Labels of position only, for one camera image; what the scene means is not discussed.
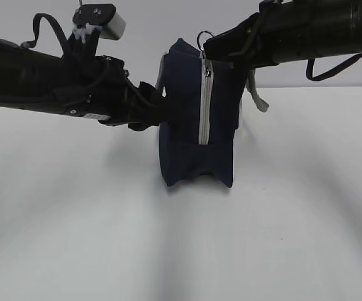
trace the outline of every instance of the white label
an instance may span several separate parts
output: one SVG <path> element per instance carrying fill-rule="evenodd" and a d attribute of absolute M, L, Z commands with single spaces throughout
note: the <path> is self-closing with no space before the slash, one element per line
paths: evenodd
<path fill-rule="evenodd" d="M 106 120 L 111 119 L 110 116 L 93 114 L 93 113 L 88 113 L 88 114 L 86 114 L 83 118 L 95 119 L 95 120 L 101 120 L 101 121 L 106 121 Z"/>

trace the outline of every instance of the gray strap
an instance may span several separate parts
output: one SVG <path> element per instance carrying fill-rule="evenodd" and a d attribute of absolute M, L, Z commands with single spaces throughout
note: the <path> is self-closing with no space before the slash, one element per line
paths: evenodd
<path fill-rule="evenodd" d="M 163 89 L 164 89 L 164 82 L 163 82 L 163 70 L 164 70 L 164 62 L 166 59 L 166 56 L 168 55 L 168 52 L 166 52 L 162 59 L 160 60 L 160 68 L 158 71 L 158 77 L 156 82 L 156 90 L 163 95 Z"/>
<path fill-rule="evenodd" d="M 256 107 L 259 109 L 259 111 L 266 113 L 270 105 L 265 102 L 257 93 L 255 74 L 255 69 L 248 71 L 248 81 L 246 82 L 246 89 L 252 95 L 254 103 L 256 104 Z"/>

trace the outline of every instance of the black robotic arm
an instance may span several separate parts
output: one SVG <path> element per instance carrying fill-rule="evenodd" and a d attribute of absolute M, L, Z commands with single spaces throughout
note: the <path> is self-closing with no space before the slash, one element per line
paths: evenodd
<path fill-rule="evenodd" d="M 61 58 L 31 50 L 46 19 L 63 50 Z M 172 111 L 149 84 L 135 87 L 124 62 L 95 56 L 100 38 L 119 40 L 125 22 L 111 4 L 86 4 L 76 10 L 67 39 L 50 15 L 37 14 L 35 39 L 21 45 L 0 39 L 0 107 L 96 119 L 104 125 L 128 124 L 145 130 Z"/>

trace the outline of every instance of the black cylinder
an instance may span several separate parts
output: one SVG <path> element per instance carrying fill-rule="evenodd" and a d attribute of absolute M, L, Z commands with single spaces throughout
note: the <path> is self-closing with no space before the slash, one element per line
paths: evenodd
<path fill-rule="evenodd" d="M 260 35 L 274 63 L 362 53 L 362 0 L 298 0 L 274 6 Z"/>
<path fill-rule="evenodd" d="M 240 53 L 260 15 L 267 11 L 248 53 Z M 248 68 L 362 53 L 362 0 L 293 0 L 270 3 L 232 30 L 204 45 L 211 60 Z M 235 56 L 240 53 L 245 58 Z"/>

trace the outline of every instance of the white background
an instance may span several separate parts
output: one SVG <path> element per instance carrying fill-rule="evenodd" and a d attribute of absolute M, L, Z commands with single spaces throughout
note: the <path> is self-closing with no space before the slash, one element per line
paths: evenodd
<path fill-rule="evenodd" d="M 99 54 L 125 61 L 131 79 L 155 83 L 161 55 L 183 38 L 192 45 L 202 30 L 220 34 L 238 25 L 258 11 L 259 0 L 85 0 L 85 3 L 113 3 L 127 22 L 120 41 L 102 41 Z M 72 17 L 78 0 L 0 0 L 0 38 L 22 43 L 33 39 L 32 20 L 35 13 L 52 14 L 65 33 L 72 30 Z M 60 55 L 53 31 L 45 21 L 41 41 L 42 52 Z M 316 62 L 315 74 L 341 63 L 345 57 L 325 58 Z M 321 83 L 306 79 L 306 62 L 288 63 L 258 70 L 259 87 L 362 86 L 362 60 L 336 78 Z"/>
<path fill-rule="evenodd" d="M 362 300 L 362 88 L 246 96 L 228 190 L 157 130 L 0 108 L 0 300 Z"/>

